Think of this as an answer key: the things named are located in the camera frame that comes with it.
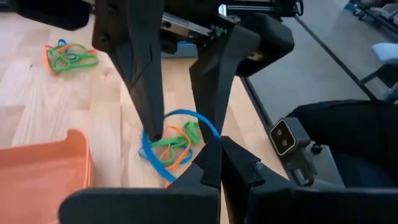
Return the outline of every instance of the orange plastic bin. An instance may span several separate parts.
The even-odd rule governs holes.
[[[85,135],[68,130],[59,142],[0,149],[0,220],[56,224],[62,200],[93,183]]]

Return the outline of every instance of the wooden tabletop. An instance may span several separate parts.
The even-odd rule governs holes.
[[[84,29],[68,32],[0,13],[0,147],[63,139],[69,128],[86,133],[95,167],[95,185],[163,187],[164,180],[138,156],[142,125],[121,77],[104,53],[94,68],[49,74],[42,62],[45,44],[59,38],[91,47],[93,18]],[[189,66],[194,59],[162,61],[165,112],[195,110]],[[194,119],[172,116],[166,124]],[[222,135],[230,136],[286,177],[240,79],[233,82]],[[203,143],[193,147],[198,154]],[[189,164],[172,172],[180,175]],[[223,206],[222,223],[226,223]]]

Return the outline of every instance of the chair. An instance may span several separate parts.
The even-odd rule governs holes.
[[[393,21],[393,23],[394,23],[395,25],[398,25],[398,14],[397,14],[396,16],[394,16],[394,21]]]
[[[383,8],[372,7],[370,10],[386,19],[393,19],[398,14],[398,3],[386,4]]]
[[[395,101],[398,99],[398,44],[375,44],[372,46],[372,51],[382,63],[382,67],[360,80],[360,83],[364,85],[378,77],[390,88],[383,96],[383,100],[388,102]]]
[[[312,141],[330,147],[345,187],[396,188],[396,114],[398,105],[345,100],[299,106],[288,117],[298,118]]]

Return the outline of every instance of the rubber band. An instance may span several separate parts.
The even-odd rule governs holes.
[[[166,127],[165,127],[165,134],[166,134],[166,135],[168,135],[167,130],[168,130],[169,128],[170,128],[170,129],[174,129],[176,132],[178,132],[178,133],[181,134],[182,136],[179,136],[179,137],[176,137],[176,138],[165,139],[165,140],[160,140],[160,141],[154,142],[154,143],[151,144],[151,147],[153,147],[154,145],[158,145],[158,146],[168,145],[167,150],[165,150],[165,151],[162,153],[162,155],[160,156],[160,158],[159,158],[159,159],[162,161],[163,156],[164,156],[167,152],[170,151],[170,152],[172,153],[171,157],[170,157],[168,160],[163,160],[163,161],[162,161],[163,165],[167,165],[167,166],[173,165],[173,163],[174,163],[174,148],[183,147],[183,148],[185,148],[185,150],[188,149],[188,153],[189,153],[188,156],[185,157],[185,158],[183,158],[183,159],[180,161],[180,163],[177,164],[177,165],[185,164],[185,163],[187,163],[187,162],[193,157],[193,151],[192,151],[192,149],[190,149],[190,148],[188,147],[188,146],[190,146],[191,140],[190,140],[190,138],[188,137],[188,135],[187,135],[186,133],[184,133],[179,127],[176,127],[176,126],[166,126]],[[142,153],[142,148],[139,150],[138,153],[139,153],[139,155],[140,155],[141,157],[143,157],[143,158],[146,159],[146,156]]]
[[[179,130],[179,128],[176,126],[170,126],[170,127],[174,130]],[[181,163],[181,161],[184,159],[185,155],[188,153],[188,151],[191,147],[191,139],[189,139],[187,134],[185,134],[183,131],[181,131],[180,134],[184,135],[184,137],[186,137],[188,139],[188,146],[184,149],[184,151],[181,153],[181,155],[177,158],[177,160],[173,164],[166,167],[167,170],[175,169]]]
[[[176,114],[185,114],[185,115],[190,115],[190,116],[198,118],[200,121],[204,122],[205,124],[207,124],[209,126],[209,128],[211,129],[211,132],[213,133],[214,136],[220,138],[220,134],[218,133],[217,129],[213,126],[213,124],[207,118],[205,118],[204,116],[202,116],[194,111],[175,110],[175,111],[172,111],[172,112],[166,114],[165,118],[172,116],[172,115],[176,115]],[[160,160],[158,160],[158,158],[156,158],[154,152],[152,152],[152,150],[150,149],[149,138],[148,138],[148,135],[144,131],[142,132],[142,135],[141,135],[141,141],[142,141],[142,148],[145,152],[145,155],[148,158],[149,162],[154,167],[154,169],[156,170],[156,172],[158,172],[159,175],[161,177],[163,177],[166,181],[174,182],[176,180],[176,178],[168,171],[168,169],[166,169],[163,166],[162,162]]]
[[[189,139],[191,139],[192,144],[197,144],[199,142],[199,138],[196,135],[196,128],[199,127],[199,123],[188,121],[184,124],[184,131],[188,135]]]
[[[81,52],[72,52],[72,47],[78,47]],[[87,50],[81,44],[67,44],[65,40],[58,40],[58,46],[52,47],[51,45],[45,45],[43,52],[43,61],[45,67],[51,73],[64,72],[74,68],[92,67],[98,64],[98,57],[96,56],[95,50]],[[55,59],[50,62],[49,55],[54,56]],[[86,63],[80,63],[82,60],[91,60]],[[58,66],[58,63],[62,62],[65,66]]]

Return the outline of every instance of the black plastic part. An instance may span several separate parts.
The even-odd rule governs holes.
[[[198,47],[198,60],[190,67],[192,92],[197,111],[208,118],[219,133],[223,129],[232,81],[238,64],[259,46],[260,36],[240,26],[207,46]],[[200,122],[207,142],[213,135]]]
[[[202,175],[200,176],[200,183],[210,187],[221,188],[221,160],[223,148],[220,139],[212,137],[208,143],[199,152],[196,158],[192,161],[192,165],[185,171],[169,188],[179,186],[186,186],[193,175],[190,173],[192,170],[200,168]]]
[[[314,144],[311,147],[311,152],[314,153],[315,155],[319,155],[322,152],[322,145],[320,144]]]
[[[226,8],[228,15],[246,18],[254,12],[264,13],[272,17],[294,17],[297,13],[295,7],[296,0],[277,0],[277,1],[245,1],[227,0]]]
[[[61,204],[61,224],[220,222],[220,139],[213,137],[167,189],[87,189]]]
[[[93,46],[108,53],[151,141],[163,133],[162,15],[163,0],[96,1]]]
[[[65,199],[58,218],[61,224],[186,224],[187,220],[218,224],[219,204],[218,190],[200,185],[179,189],[86,189]]]
[[[314,190],[285,188],[275,191],[253,188],[247,224],[295,223],[324,220],[338,223],[396,223],[398,190]]]
[[[299,119],[289,117],[281,119],[270,132],[271,143],[280,157],[288,156],[297,149],[303,149],[311,143],[310,136]]]
[[[221,138],[223,144],[223,180],[229,223],[244,223],[248,212],[250,188],[265,182],[256,169],[258,157],[236,144],[229,137]]]
[[[90,4],[82,0],[8,0],[12,11],[19,15],[66,30],[77,30],[87,25]]]
[[[314,176],[318,173],[312,158],[304,149],[293,152],[289,157],[284,158],[286,170],[293,177],[294,182],[301,186],[311,186],[314,183]]]
[[[165,11],[196,22],[202,18],[218,15],[219,1],[214,0],[166,0]]]
[[[0,12],[9,12],[11,9],[6,0],[0,0]]]
[[[248,58],[243,60],[239,64],[237,76],[249,77],[294,49],[294,38],[290,28],[271,16],[255,13],[242,21],[241,25],[261,36],[258,51],[264,58],[259,61]]]

